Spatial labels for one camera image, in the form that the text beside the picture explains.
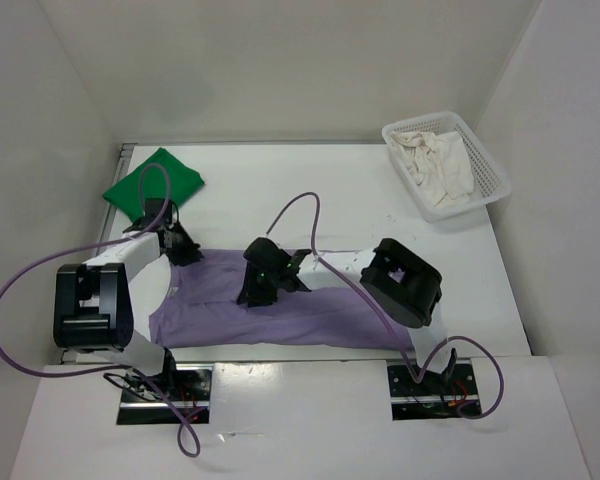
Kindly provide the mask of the lavender t shirt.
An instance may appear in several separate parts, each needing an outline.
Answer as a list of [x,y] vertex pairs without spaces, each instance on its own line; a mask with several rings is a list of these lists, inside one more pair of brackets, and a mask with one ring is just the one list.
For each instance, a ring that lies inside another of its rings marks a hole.
[[151,340],[173,349],[216,345],[326,345],[393,350],[396,343],[350,288],[281,292],[271,306],[237,303],[246,261],[237,250],[206,250],[171,268],[171,290],[149,317]]

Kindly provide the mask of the green t shirt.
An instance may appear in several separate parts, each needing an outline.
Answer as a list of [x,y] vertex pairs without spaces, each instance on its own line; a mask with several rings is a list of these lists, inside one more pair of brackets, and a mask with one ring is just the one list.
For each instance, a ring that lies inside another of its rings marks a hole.
[[[199,172],[185,166],[168,150],[159,148],[145,162],[102,194],[104,200],[123,212],[131,222],[143,215],[139,193],[140,177],[150,164],[161,165],[168,174],[171,184],[170,199],[178,207],[205,185]],[[163,198],[166,193],[165,177],[156,168],[147,171],[141,186],[144,199]]]

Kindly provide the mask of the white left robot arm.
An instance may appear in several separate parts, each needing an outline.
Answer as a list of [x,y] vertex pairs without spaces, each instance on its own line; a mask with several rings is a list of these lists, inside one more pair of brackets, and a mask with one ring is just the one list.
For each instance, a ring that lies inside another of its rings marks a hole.
[[136,331],[129,291],[130,281],[161,257],[187,266],[203,255],[178,222],[147,233],[134,225],[101,254],[62,266],[56,274],[53,339],[60,348],[141,371],[145,389],[165,400],[180,385],[175,359]]

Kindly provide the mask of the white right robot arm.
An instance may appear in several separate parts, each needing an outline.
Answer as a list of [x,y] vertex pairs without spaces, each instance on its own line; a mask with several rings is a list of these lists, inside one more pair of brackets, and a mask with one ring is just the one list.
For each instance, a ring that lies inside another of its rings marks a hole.
[[288,253],[259,237],[244,251],[247,262],[237,303],[270,306],[278,292],[315,292],[356,287],[385,319],[407,329],[415,360],[410,363],[421,386],[440,393],[454,379],[456,350],[448,344],[439,303],[442,275],[398,241],[383,239],[373,249]]

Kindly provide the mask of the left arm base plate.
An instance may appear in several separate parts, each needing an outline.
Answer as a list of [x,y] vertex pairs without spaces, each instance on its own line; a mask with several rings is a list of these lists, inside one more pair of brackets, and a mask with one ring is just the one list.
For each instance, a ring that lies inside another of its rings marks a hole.
[[[208,424],[213,365],[177,365],[171,383],[154,378],[154,383],[192,424]],[[121,391],[118,425],[178,424],[179,420],[162,398],[133,373],[104,373],[103,378]]]

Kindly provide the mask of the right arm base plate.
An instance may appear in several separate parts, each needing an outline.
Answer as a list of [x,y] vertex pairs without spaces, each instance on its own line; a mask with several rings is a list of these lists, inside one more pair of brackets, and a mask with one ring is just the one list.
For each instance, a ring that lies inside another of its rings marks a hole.
[[457,363],[446,384],[433,373],[415,383],[402,363],[388,362],[386,367],[394,421],[460,418],[458,408],[468,416],[482,413],[469,361]]

